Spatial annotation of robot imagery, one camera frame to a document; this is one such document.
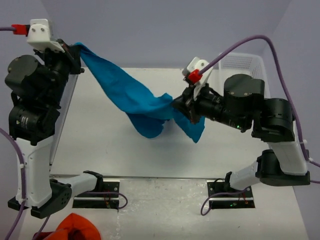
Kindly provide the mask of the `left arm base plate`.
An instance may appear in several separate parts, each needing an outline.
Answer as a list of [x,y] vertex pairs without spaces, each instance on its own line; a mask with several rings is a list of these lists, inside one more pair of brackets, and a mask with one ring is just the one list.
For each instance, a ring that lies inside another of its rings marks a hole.
[[73,198],[73,209],[113,209],[118,210],[120,206],[120,197],[118,194],[110,194],[110,192],[119,193],[119,179],[104,179],[102,190],[104,194],[82,193]]

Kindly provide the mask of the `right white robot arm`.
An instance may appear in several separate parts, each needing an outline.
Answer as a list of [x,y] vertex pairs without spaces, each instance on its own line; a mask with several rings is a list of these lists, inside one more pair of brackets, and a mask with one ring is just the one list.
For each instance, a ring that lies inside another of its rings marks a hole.
[[269,146],[250,166],[225,175],[222,190],[227,196],[233,197],[258,183],[273,187],[311,183],[288,100],[266,98],[265,82],[247,74],[227,78],[223,94],[205,84],[194,97],[195,89],[189,85],[171,104],[191,123],[196,124],[205,117],[242,133],[251,130],[253,138]]

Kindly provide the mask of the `blue t shirt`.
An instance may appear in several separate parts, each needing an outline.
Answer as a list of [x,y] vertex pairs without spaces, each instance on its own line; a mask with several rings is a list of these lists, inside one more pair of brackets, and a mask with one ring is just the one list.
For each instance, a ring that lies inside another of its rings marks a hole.
[[173,108],[173,97],[167,93],[154,94],[141,82],[114,63],[101,58],[81,42],[80,57],[88,67],[105,95],[131,121],[137,132],[145,138],[159,136],[166,121],[174,120],[182,131],[197,143],[205,129],[205,119],[192,124],[180,111]]

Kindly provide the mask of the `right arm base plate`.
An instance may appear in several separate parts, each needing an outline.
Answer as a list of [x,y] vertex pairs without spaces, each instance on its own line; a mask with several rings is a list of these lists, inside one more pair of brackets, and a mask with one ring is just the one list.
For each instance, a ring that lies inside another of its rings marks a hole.
[[[224,180],[218,178],[215,180],[207,181],[207,192],[210,197],[216,193],[223,193],[224,190]],[[232,195],[219,195],[211,197],[208,201],[209,207],[212,210],[216,209],[254,209],[255,202],[253,197],[252,187],[246,188],[245,192],[237,193]]]

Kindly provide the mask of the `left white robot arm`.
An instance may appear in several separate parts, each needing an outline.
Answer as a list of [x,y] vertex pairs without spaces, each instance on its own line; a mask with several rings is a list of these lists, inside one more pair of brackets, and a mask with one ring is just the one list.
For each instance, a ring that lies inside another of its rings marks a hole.
[[60,116],[61,99],[69,77],[84,72],[80,48],[62,39],[53,46],[34,47],[8,66],[5,84],[11,89],[13,108],[8,116],[9,137],[17,149],[21,180],[11,209],[30,209],[44,219],[62,210],[83,193],[103,193],[103,176],[86,170],[62,181],[50,178],[51,148]]

